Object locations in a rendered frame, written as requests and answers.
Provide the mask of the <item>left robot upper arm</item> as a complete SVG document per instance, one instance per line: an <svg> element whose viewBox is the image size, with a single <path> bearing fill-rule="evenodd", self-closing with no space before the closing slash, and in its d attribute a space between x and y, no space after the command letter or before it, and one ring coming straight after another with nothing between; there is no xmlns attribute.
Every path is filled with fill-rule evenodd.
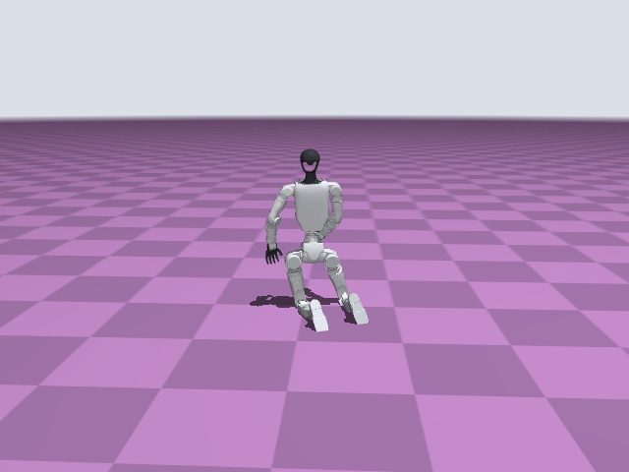
<svg viewBox="0 0 629 472"><path fill-rule="evenodd" d="M274 201L271 211L267 217L267 222L273 226L278 226L281 222L279 213L285 207L287 198L291 198L294 195L295 184L283 186Z"/></svg>

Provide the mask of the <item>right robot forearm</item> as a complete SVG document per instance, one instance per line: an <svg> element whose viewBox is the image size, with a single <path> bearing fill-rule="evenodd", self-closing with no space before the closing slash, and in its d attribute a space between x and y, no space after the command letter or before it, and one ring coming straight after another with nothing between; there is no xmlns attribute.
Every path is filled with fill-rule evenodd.
<svg viewBox="0 0 629 472"><path fill-rule="evenodd" d="M339 222L339 223L340 223L340 222ZM327 236L327 235L329 234L329 232L331 232L332 230L334 230L334 229L335 229L335 228L339 225L339 223L336 223L336 224L331 224L331 223L329 223L329 221L327 220L327 222L325 223L324 229L318 232L318 235L319 235L320 240L321 240L323 237Z"/></svg>

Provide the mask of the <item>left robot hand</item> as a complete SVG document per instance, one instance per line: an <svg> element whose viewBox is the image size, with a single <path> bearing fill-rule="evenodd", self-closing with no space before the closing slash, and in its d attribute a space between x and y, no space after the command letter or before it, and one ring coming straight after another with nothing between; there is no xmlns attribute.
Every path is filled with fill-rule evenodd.
<svg viewBox="0 0 629 472"><path fill-rule="evenodd" d="M268 264L268 258L269 258L270 263L272 264L271 255L272 255L272 259L273 259L274 263L275 263L274 255L275 255L277 261L279 262L278 256L277 256L277 252L282 256L282 252L279 249L277 249L277 243L276 243L276 249L271 250L271 251L269 250L269 246L267 244L267 250L265 252L266 253L265 259L266 259L267 264Z"/></svg>

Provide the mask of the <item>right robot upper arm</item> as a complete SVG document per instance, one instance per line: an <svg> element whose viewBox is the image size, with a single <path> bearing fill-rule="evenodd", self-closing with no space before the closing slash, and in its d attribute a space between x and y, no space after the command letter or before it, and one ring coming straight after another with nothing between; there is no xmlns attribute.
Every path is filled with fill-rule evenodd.
<svg viewBox="0 0 629 472"><path fill-rule="evenodd" d="M327 182L329 187L329 194L332 195L331 207L333 213L328 216L328 221L331 224L339 223L342 220L342 189L336 182Z"/></svg>

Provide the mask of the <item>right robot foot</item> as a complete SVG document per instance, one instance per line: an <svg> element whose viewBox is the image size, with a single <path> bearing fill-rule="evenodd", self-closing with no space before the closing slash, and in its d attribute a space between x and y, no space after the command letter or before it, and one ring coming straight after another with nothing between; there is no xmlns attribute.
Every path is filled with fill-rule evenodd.
<svg viewBox="0 0 629 472"><path fill-rule="evenodd" d="M368 324L369 318L366 310L363 308L359 296L355 293L348 296L348 303L353 313L357 325Z"/></svg>

